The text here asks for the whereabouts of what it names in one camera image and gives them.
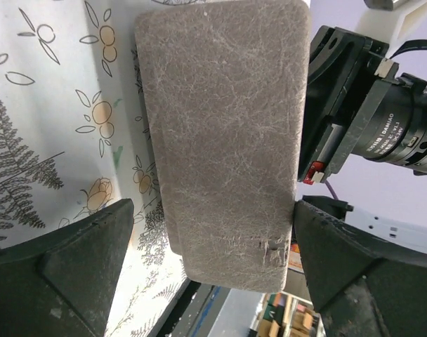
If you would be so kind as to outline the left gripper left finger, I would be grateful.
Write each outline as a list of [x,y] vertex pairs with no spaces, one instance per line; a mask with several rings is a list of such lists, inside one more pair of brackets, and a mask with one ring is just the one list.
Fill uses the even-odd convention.
[[133,229],[121,199],[0,250],[0,336],[103,336]]

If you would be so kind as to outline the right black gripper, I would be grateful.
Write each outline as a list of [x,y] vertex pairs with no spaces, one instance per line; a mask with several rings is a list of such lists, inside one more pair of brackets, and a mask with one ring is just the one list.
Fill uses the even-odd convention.
[[395,83],[398,63],[388,44],[321,26],[310,44],[298,181],[337,174]]

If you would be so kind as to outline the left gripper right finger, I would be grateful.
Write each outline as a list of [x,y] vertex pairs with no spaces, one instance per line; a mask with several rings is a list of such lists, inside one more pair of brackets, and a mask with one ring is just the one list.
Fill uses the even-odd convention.
[[427,336],[427,245],[333,199],[300,200],[294,230],[328,336]]

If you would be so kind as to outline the brown glasses case green lining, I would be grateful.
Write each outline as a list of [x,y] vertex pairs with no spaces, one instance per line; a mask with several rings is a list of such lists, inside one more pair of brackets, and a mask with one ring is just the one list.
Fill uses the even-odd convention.
[[196,282],[286,282],[306,98],[304,1],[214,1],[138,16],[136,45],[172,251]]

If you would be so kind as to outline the floral table mat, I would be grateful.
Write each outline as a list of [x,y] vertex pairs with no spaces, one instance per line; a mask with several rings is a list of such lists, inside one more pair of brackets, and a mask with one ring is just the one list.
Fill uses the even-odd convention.
[[157,336],[185,282],[152,156],[134,22],[164,1],[0,1],[0,250],[132,200],[106,336]]

